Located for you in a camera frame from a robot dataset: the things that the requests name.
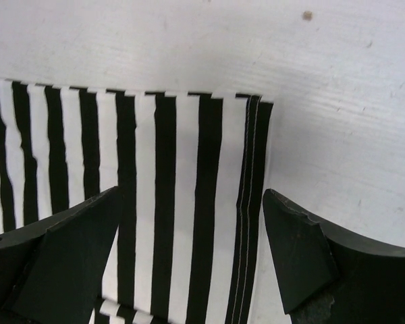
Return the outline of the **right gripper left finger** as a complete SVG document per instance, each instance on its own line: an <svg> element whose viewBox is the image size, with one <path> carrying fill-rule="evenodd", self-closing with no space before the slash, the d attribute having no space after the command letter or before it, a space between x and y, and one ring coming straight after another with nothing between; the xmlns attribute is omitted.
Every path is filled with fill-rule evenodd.
<svg viewBox="0 0 405 324"><path fill-rule="evenodd" d="M112 187L0 234L0 323L88 323L121 216Z"/></svg>

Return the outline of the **black white striped tank top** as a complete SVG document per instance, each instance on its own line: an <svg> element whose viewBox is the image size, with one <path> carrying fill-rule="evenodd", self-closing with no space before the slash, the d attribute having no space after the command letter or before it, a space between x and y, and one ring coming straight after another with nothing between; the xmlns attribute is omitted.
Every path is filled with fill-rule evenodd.
<svg viewBox="0 0 405 324"><path fill-rule="evenodd" d="M0 79L0 234L118 187L88 323L247 323L273 106Z"/></svg>

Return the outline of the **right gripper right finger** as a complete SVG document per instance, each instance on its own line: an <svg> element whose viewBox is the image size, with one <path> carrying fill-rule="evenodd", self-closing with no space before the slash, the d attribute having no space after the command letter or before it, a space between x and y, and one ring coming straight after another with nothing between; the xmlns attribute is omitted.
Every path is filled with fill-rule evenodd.
<svg viewBox="0 0 405 324"><path fill-rule="evenodd" d="M268 189L265 227L293 323L405 323L405 248L319 217Z"/></svg>

